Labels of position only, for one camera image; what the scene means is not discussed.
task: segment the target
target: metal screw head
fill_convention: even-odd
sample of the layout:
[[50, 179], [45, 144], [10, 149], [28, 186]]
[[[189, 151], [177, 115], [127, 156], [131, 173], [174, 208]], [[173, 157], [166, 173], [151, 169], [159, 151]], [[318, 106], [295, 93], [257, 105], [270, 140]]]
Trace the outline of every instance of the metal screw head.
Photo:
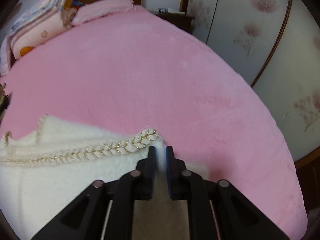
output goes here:
[[134, 170], [134, 171], [131, 171], [131, 172], [130, 172], [130, 175], [131, 175], [132, 177], [139, 177], [140, 174], [141, 174], [141, 172], [138, 171], [138, 170]]
[[222, 179], [219, 181], [219, 185], [221, 187], [228, 187], [229, 186], [229, 181], [225, 180], [225, 179]]
[[102, 180], [97, 179], [92, 183], [92, 186], [98, 188], [98, 187], [102, 187], [103, 184], [104, 184], [104, 182]]
[[189, 170], [184, 170], [183, 172], [181, 172], [182, 176], [185, 177], [190, 177], [192, 175], [192, 172]]

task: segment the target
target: pink pillow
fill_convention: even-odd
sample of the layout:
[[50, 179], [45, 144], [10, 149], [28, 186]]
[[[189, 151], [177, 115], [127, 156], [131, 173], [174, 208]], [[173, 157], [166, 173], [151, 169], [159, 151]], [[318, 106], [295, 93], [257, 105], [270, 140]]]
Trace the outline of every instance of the pink pillow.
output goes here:
[[128, 11], [132, 8], [133, 0], [101, 0], [81, 7], [71, 24], [79, 25], [108, 14]]

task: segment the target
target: beaded trim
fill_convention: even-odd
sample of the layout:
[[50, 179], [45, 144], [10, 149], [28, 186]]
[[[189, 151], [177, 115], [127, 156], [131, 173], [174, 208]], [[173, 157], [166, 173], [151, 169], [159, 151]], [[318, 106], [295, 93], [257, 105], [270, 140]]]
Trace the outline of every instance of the beaded trim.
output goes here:
[[41, 166], [50, 164], [64, 164], [92, 160], [100, 157], [121, 155], [136, 152], [145, 148], [152, 141], [159, 139], [155, 129], [145, 129], [128, 140], [119, 140], [112, 143], [89, 146], [72, 150], [63, 150], [53, 154], [40, 154], [31, 157], [6, 157], [0, 158], [0, 163], [18, 166]]

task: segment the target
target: pink fleece blanket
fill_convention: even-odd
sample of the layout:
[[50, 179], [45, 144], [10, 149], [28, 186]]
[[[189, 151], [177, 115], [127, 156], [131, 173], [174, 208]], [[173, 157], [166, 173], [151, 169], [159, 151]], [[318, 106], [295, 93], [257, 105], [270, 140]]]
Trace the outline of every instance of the pink fleece blanket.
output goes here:
[[292, 240], [306, 231], [294, 163], [268, 109], [210, 48], [142, 7], [51, 39], [0, 82], [12, 93], [1, 134], [20, 138], [44, 113], [126, 134], [154, 127]]

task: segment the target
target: floral pattern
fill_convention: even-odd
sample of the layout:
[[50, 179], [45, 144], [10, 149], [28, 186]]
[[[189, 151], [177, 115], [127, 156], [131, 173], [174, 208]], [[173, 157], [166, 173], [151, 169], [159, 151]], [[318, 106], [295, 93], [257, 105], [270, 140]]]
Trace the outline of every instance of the floral pattern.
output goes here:
[[[279, 9], [276, 0], [248, 0], [254, 9], [261, 13], [272, 14]], [[241, 46], [246, 52], [247, 57], [256, 39], [261, 35], [263, 26], [263, 17], [261, 23], [246, 23], [243, 30], [234, 38], [233, 43]]]
[[205, 6], [203, 0], [190, 0], [189, 13], [195, 18], [196, 26], [205, 26], [207, 29], [209, 26], [209, 13], [211, 11], [210, 6]]
[[313, 38], [313, 44], [318, 50], [320, 50], [320, 38], [319, 37]]
[[235, 37], [233, 43], [242, 46], [242, 48], [247, 51], [247, 56], [249, 56], [250, 49], [260, 35], [261, 26], [254, 23], [248, 23], [244, 25], [243, 30]]
[[300, 117], [306, 124], [306, 132], [320, 118], [320, 90], [316, 89], [312, 95], [299, 99], [293, 107], [300, 112]]

